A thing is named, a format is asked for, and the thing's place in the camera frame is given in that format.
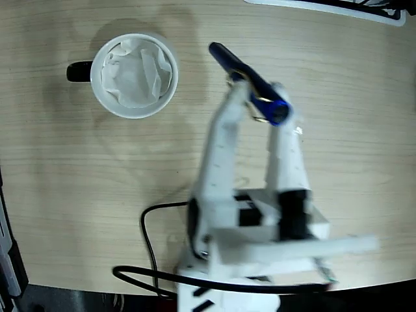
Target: wooden table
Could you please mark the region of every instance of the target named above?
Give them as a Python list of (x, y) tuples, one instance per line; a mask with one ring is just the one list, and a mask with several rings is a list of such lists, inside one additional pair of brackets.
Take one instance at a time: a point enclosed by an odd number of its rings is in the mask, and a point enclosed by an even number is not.
[[(416, 278), (416, 19), (402, 28), (241, 0), (2, 2), (0, 160), (12, 229), (30, 282), (146, 293), (115, 265), (149, 266), (141, 211), (185, 200), (212, 113), (227, 90), (209, 55), (225, 44), (280, 81), (302, 111), (316, 205), (332, 237), (375, 233), (381, 249), (333, 259), (339, 288)], [(145, 120), (107, 112), (69, 63), (118, 34), (151, 30), (181, 60), (172, 102)], [(268, 126), (244, 121), (236, 185), (263, 185)], [(148, 216), (163, 270), (185, 240), (185, 210)], [(316, 273), (278, 283), (320, 281)]]

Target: mug handle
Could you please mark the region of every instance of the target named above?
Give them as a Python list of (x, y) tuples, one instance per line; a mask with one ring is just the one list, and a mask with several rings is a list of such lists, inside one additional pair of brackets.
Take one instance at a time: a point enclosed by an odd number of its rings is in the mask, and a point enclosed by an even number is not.
[(91, 60), (75, 62), (66, 68), (66, 78), (73, 83), (89, 83), (91, 72)]

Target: white robotic arm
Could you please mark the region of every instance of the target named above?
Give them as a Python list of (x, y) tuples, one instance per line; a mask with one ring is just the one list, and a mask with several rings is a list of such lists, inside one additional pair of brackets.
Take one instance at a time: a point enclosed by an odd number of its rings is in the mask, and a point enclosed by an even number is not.
[[(266, 187), (233, 188), (239, 122), (251, 89), (245, 80), (233, 84), (211, 121), (188, 207), (190, 246), (178, 272), (224, 283), (271, 285), (271, 278), (252, 278), (314, 270), (324, 257), (375, 249), (372, 236), (328, 240), (329, 222), (311, 201), (293, 112), (278, 126), (270, 125)], [(274, 90), (290, 103), (280, 84)], [(193, 311), (207, 300), (210, 311), (276, 311), (280, 302), (272, 294), (212, 290), (195, 296), (198, 289), (178, 284), (179, 312)]]

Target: wire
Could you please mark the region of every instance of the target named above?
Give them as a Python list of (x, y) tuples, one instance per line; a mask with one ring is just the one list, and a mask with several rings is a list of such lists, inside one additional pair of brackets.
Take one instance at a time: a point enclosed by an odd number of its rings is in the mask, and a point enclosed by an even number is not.
[[(157, 262), (156, 262), (155, 252), (153, 251), (153, 248), (151, 247), (151, 242), (149, 239), (148, 231), (146, 230), (146, 215), (150, 211), (153, 211), (156, 209), (169, 208), (169, 207), (181, 207), (181, 206), (186, 206), (187, 204), (188, 204), (187, 201), (180, 201), (177, 203), (162, 203), (160, 205), (151, 206), (142, 212), (140, 216), (140, 228), (142, 229), (142, 235), (146, 243), (146, 248), (148, 249), (148, 253), (150, 257), (150, 265), (151, 265), (152, 270), (157, 271)], [(161, 291), (162, 289), (159, 288), (159, 279), (155, 276), (153, 277), (153, 286), (154, 286), (154, 290), (150, 290), (150, 291), (157, 293), (157, 296), (159, 298), (173, 299), (171, 297), (173, 297), (174, 295), (176, 296), (174, 292), (165, 293), (163, 296), (161, 294), (162, 292), (158, 291), (158, 290)]]
[(166, 272), (154, 271), (148, 268), (138, 268), (137, 266), (128, 266), (120, 265), (112, 269), (112, 273), (117, 278), (120, 278), (123, 281), (132, 283), (133, 285), (143, 287), (143, 284), (146, 285), (145, 288), (150, 290), (152, 286), (145, 284), (141, 281), (138, 281), (134, 278), (131, 278), (122, 272), (134, 273), (145, 276), (157, 276), (166, 281), (172, 281), (174, 283), (182, 283), (192, 286), (197, 286), (200, 288), (206, 289), (215, 289), (218, 291), (232, 291), (235, 293), (252, 293), (252, 294), (304, 294), (304, 293), (317, 293), (322, 291), (327, 291), (331, 284), (301, 284), (301, 285), (291, 285), (291, 286), (257, 286), (257, 285), (239, 285), (239, 284), (228, 284), (228, 283), (219, 283), (216, 281), (207, 281), (206, 279), (198, 278), (188, 278), (186, 276), (181, 276), (177, 274), (171, 274)]
[[(197, 287), (207, 288), (207, 289), (216, 289), (219, 291), (232, 291), (237, 293), (258, 293), (258, 294), (301, 294), (301, 293), (313, 293), (313, 292), (322, 292), (329, 290), (331, 283), (327, 284), (303, 284), (303, 285), (291, 285), (291, 286), (257, 286), (257, 285), (237, 285), (237, 284), (228, 284), (228, 283), (218, 283), (215, 281), (207, 281), (196, 278), (188, 278), (186, 276), (180, 276), (177, 274), (171, 274), (166, 272), (160, 272), (157, 270), (157, 262), (153, 248), (151, 247), (151, 242), (146, 230), (146, 215), (153, 210), (168, 208), (168, 207), (180, 207), (187, 205), (187, 201), (181, 201), (176, 203), (163, 203), (160, 205), (154, 205), (146, 210), (140, 216), (140, 226), (142, 229), (142, 234), (146, 243), (146, 247), (149, 252), (151, 270), (148, 268), (139, 268), (136, 266), (116, 266), (113, 268), (112, 273), (115, 277), (119, 278), (122, 281), (141, 287), (147, 291), (156, 293), (159, 297), (163, 299), (173, 300), (177, 298), (177, 294), (172, 291), (167, 291), (166, 289), (161, 289), (159, 287), (159, 278), (172, 281), (175, 283), (184, 283), (188, 285), (193, 285)], [(143, 276), (151, 276), (153, 278), (153, 286), (142, 281), (138, 281), (135, 278), (131, 278), (123, 273), (133, 273), (140, 274)]]

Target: crumpled paper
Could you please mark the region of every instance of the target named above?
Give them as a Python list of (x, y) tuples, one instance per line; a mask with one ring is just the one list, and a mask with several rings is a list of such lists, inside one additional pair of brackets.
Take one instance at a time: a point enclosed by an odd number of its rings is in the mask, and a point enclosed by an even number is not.
[(129, 108), (156, 103), (170, 86), (172, 66), (153, 42), (128, 39), (105, 57), (101, 70), (103, 88)]

